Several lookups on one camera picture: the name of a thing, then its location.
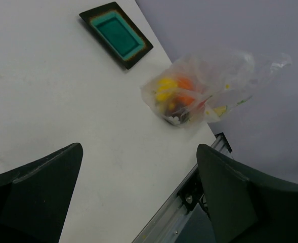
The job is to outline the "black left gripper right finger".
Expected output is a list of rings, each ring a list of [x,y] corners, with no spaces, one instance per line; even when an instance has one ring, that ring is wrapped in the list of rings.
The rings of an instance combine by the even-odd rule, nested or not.
[[[298,184],[205,144],[197,164],[217,242],[298,242]]]

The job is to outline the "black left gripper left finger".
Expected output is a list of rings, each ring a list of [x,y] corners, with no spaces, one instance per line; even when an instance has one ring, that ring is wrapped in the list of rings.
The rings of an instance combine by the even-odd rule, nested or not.
[[[72,143],[0,174],[0,242],[58,242],[83,157]]]

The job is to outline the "dark purple fake fruit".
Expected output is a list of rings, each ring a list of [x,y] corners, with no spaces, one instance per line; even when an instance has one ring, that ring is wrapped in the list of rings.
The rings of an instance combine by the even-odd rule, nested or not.
[[[183,103],[171,102],[164,112],[165,120],[171,124],[183,124],[189,119],[189,111]]]

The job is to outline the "clear plastic bag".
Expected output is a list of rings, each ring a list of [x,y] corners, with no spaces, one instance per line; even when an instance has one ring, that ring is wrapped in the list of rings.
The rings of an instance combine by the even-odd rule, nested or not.
[[[285,53],[270,56],[236,49],[210,48],[176,60],[141,87],[141,96],[153,113],[166,121],[164,112],[168,104],[177,102],[179,88],[166,101],[159,103],[155,99],[157,83],[164,77],[175,81],[178,77],[187,77],[195,86],[192,92],[195,102],[186,106],[189,119],[178,125],[166,122],[180,128],[201,122],[216,123],[251,99],[291,64],[291,57]]]

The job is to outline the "orange fake fruit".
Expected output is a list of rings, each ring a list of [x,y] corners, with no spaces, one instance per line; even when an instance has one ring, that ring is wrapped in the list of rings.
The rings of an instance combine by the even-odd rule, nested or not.
[[[191,79],[187,77],[178,77],[177,85],[179,92],[176,95],[176,101],[185,105],[190,106],[195,102],[192,92],[195,91],[194,83]]]

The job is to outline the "yellow fake fruit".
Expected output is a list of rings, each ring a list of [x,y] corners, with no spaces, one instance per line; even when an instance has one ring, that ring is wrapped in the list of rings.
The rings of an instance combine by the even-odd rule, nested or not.
[[[157,84],[158,87],[155,93],[155,99],[159,103],[166,101],[178,87],[178,83],[170,77],[162,78]]]

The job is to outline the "teal rectangular tray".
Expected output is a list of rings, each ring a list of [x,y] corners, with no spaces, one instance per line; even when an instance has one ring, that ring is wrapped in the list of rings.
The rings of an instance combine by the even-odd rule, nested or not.
[[[79,16],[127,70],[153,49],[153,44],[117,2],[84,11]]]

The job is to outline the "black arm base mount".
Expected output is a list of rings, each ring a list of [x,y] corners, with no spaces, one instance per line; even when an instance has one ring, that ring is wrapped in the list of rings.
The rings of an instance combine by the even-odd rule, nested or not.
[[[208,206],[206,202],[203,202],[205,196],[200,175],[198,173],[193,174],[182,186],[177,194],[187,212],[191,212],[194,208],[199,205],[204,212],[208,212]]]

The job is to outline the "aluminium table frame rail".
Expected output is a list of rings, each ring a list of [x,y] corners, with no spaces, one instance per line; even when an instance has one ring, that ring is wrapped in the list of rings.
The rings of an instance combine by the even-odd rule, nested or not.
[[[197,160],[193,169],[185,176],[133,242],[216,242],[209,212],[204,212],[199,205],[193,211],[187,212],[177,195],[193,174],[198,173],[200,175],[199,164],[201,162]]]

